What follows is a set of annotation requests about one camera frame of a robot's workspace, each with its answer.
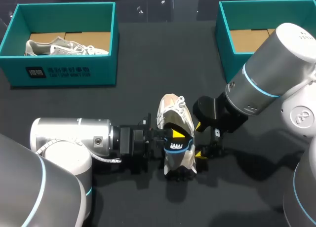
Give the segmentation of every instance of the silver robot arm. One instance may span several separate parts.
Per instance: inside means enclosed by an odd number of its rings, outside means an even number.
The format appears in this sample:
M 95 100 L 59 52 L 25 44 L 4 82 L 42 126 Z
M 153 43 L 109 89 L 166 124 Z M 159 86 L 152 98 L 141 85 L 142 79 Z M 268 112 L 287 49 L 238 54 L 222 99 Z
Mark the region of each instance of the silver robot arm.
M 1 134 L 0 177 L 0 226 L 82 226 L 86 195 L 79 179 Z
M 282 24 L 226 86 L 226 97 L 245 115 L 258 115 L 281 97 L 280 113 L 287 127 L 300 136 L 314 137 L 315 63 L 314 37 L 296 25 Z M 290 227 L 316 225 L 316 138 L 293 174 L 283 207 Z
M 281 107 L 284 123 L 295 134 L 316 134 L 316 82 L 312 81 L 285 99 Z M 316 225 L 316 138 L 303 154 L 285 191 L 283 207 L 290 227 Z

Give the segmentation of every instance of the shoe lace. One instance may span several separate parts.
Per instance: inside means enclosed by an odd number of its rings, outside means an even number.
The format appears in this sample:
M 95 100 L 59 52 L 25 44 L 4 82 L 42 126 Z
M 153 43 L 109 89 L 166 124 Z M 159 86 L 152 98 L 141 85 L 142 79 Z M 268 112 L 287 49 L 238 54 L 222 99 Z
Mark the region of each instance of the shoe lace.
M 80 54 L 94 55 L 95 54 L 95 48 L 92 45 L 84 46 L 84 45 L 81 45 L 79 43 L 71 41 L 69 43 L 69 46 L 70 46 L 70 52 L 67 53 L 69 55 L 74 54 L 74 53 L 77 55 L 80 55 Z
M 185 123 L 185 119 L 184 119 L 184 116 L 183 113 L 184 113 L 184 107 L 186 105 L 186 102 L 184 101 L 184 97 L 183 96 L 180 96 L 174 105 L 170 105 L 170 106 L 167 106 L 164 108 L 164 110 L 162 112 L 160 112 L 160 114 L 158 115 L 158 124 L 160 124 L 164 119 L 164 114 L 170 110 L 174 110 L 176 112 L 178 112 L 181 116 L 181 119 L 182 119 L 182 122 Z

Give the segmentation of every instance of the shoe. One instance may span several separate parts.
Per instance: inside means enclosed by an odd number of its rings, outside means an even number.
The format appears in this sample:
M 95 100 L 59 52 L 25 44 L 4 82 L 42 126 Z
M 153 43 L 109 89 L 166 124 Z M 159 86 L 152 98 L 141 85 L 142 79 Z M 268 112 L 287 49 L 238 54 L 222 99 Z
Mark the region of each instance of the shoe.
M 160 101 L 157 113 L 158 129 L 172 128 L 177 132 L 185 133 L 188 138 L 188 147 L 181 148 L 172 144 L 165 147 L 164 174 L 168 176 L 189 175 L 194 176 L 197 173 L 195 161 L 195 145 L 194 145 L 194 125 L 186 106 L 183 96 L 175 94 L 166 94 Z
M 26 42 L 25 55 L 100 55 L 109 54 L 107 51 L 94 48 L 92 45 L 84 46 L 74 41 L 67 41 L 57 37 L 51 43 L 38 43 L 33 40 Z

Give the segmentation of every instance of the white cable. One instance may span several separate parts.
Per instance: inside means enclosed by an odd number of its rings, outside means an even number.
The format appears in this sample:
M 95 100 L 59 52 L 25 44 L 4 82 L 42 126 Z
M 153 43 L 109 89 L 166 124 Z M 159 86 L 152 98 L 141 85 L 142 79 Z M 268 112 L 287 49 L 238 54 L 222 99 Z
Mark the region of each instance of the white cable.
M 94 153 L 92 153 L 79 139 L 74 139 L 74 138 L 69 138 L 69 139 L 53 139 L 51 141 L 49 141 L 48 143 L 46 143 L 44 146 L 42 146 L 41 148 L 38 149 L 37 152 L 35 152 L 35 154 L 42 154 L 48 147 L 50 147 L 51 145 L 53 145 L 56 142 L 60 142 L 60 141 L 66 141 L 66 142 L 71 142 L 74 143 L 76 145 L 82 146 L 84 148 L 86 148 L 89 152 L 90 155 L 94 158 L 97 159 L 100 162 L 104 162 L 104 163 L 121 163 L 122 160 L 120 158 L 115 158 L 115 159 L 105 159 L 105 158 L 101 158 L 97 155 L 95 155 Z

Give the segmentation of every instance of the cardboard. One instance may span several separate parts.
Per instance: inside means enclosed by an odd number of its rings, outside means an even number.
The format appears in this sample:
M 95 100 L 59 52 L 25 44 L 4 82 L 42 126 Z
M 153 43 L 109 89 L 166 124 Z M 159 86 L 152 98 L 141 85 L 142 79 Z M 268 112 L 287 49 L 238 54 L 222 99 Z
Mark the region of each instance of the cardboard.
M 231 30 L 236 53 L 255 52 L 269 37 L 267 30 Z
M 268 29 L 269 35 L 271 35 L 273 33 L 273 31 L 275 31 L 275 29 Z
M 50 43 L 58 36 L 65 38 L 65 32 L 62 33 L 31 33 L 30 39 L 40 43 Z
M 79 32 L 66 33 L 65 40 L 75 41 L 85 46 L 92 45 L 109 52 L 111 33 L 110 32 Z

